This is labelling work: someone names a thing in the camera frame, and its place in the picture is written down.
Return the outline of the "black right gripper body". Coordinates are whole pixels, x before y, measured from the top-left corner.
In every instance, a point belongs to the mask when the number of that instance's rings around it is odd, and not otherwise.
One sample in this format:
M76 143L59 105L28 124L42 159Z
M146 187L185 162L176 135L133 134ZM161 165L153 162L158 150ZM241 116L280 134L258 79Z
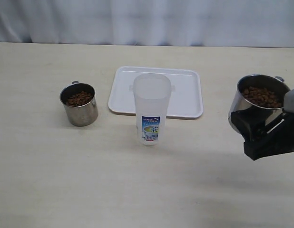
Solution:
M244 142L244 154L253 161L294 152L294 114L281 114Z

